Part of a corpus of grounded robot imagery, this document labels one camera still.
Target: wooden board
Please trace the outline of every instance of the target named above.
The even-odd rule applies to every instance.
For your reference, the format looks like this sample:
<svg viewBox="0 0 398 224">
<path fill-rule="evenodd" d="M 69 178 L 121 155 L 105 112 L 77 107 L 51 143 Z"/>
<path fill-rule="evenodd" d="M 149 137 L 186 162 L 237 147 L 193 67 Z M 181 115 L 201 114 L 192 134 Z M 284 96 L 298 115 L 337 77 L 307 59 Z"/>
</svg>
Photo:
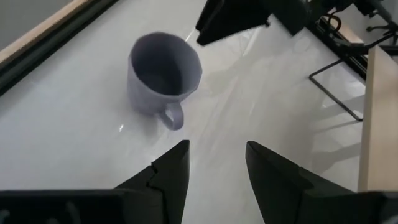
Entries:
<svg viewBox="0 0 398 224">
<path fill-rule="evenodd" d="M 398 65 L 380 47 L 369 51 L 359 191 L 398 191 Z"/>
<path fill-rule="evenodd" d="M 0 64 L 14 59 L 25 51 L 26 48 L 41 40 L 51 30 L 58 27 L 63 21 L 77 13 L 83 6 L 94 0 L 74 0 L 37 25 L 28 33 L 17 39 L 5 49 L 0 51 Z"/>
</svg>

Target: black metal frame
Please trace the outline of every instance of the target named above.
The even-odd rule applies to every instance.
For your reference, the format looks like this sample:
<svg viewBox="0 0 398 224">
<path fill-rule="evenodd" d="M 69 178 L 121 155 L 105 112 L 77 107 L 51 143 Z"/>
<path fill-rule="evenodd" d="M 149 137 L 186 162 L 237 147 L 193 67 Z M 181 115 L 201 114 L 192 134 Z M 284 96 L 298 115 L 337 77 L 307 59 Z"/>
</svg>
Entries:
<svg viewBox="0 0 398 224">
<path fill-rule="evenodd" d="M 109 9 L 118 0 L 94 0 L 82 6 L 79 11 L 65 19 L 62 24 L 48 32 L 38 42 L 27 46 L 23 53 L 0 62 L 0 96 L 33 69 L 49 58 L 97 17 Z"/>
<path fill-rule="evenodd" d="M 354 113 L 351 109 L 349 109 L 343 102 L 341 102 L 335 95 L 330 93 L 321 83 L 319 83 L 314 76 L 318 75 L 325 70 L 328 70 L 335 65 L 338 65 L 342 62 L 345 62 L 351 69 L 358 73 L 358 75 L 366 80 L 366 68 L 368 66 L 368 59 L 364 56 L 368 54 L 368 50 L 381 42 L 390 39 L 391 37 L 396 37 L 396 34 L 393 32 L 388 32 L 381 39 L 369 44 L 352 44 L 343 35 L 339 32 L 335 32 L 331 35 L 325 35 L 326 30 L 333 30 L 333 27 L 330 27 L 326 21 L 326 19 L 320 19 L 317 23 L 312 23 L 307 26 L 307 28 L 316 35 L 326 46 L 328 46 L 337 56 L 339 56 L 339 60 L 333 62 L 316 72 L 313 72 L 309 75 L 309 79 L 312 83 L 314 83 L 319 89 L 321 89 L 326 95 L 328 95 L 335 103 L 341 106 L 347 113 L 349 113 L 356 121 L 362 122 L 363 118 L 360 118 L 358 115 Z M 397 55 L 398 48 L 396 46 L 381 46 L 387 53 L 390 55 Z"/>
</svg>

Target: mug handle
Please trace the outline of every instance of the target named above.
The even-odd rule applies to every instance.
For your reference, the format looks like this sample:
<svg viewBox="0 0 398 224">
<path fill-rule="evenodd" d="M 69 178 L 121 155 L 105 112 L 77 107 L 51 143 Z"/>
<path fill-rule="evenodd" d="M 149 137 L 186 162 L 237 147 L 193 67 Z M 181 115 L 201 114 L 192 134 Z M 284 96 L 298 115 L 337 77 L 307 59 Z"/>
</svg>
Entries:
<svg viewBox="0 0 398 224">
<path fill-rule="evenodd" d="M 166 114 L 166 110 L 171 113 L 171 119 Z M 160 119 L 172 131 L 176 131 L 182 128 L 184 125 L 184 113 L 180 103 L 170 103 L 166 105 L 166 109 L 159 113 Z"/>
</svg>

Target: lavender mug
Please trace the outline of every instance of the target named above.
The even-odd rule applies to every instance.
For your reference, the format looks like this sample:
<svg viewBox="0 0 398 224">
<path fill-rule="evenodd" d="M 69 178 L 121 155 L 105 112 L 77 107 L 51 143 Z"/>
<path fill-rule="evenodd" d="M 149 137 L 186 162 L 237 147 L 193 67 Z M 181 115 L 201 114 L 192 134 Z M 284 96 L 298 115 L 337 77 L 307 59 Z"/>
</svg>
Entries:
<svg viewBox="0 0 398 224">
<path fill-rule="evenodd" d="M 130 102 L 139 112 L 159 115 L 166 127 L 178 130 L 184 124 L 180 103 L 198 88 L 201 73 L 198 54 L 183 39 L 162 32 L 147 34 L 130 52 Z"/>
</svg>

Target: gray floor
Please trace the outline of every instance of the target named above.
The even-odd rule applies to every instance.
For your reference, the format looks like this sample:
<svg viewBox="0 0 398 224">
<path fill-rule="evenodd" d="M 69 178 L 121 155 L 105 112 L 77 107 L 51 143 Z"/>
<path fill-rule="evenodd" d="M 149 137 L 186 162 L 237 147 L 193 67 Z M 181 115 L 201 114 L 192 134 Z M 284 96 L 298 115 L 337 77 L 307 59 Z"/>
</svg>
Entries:
<svg viewBox="0 0 398 224">
<path fill-rule="evenodd" d="M 1 0 L 0 50 L 72 0 Z"/>
</svg>

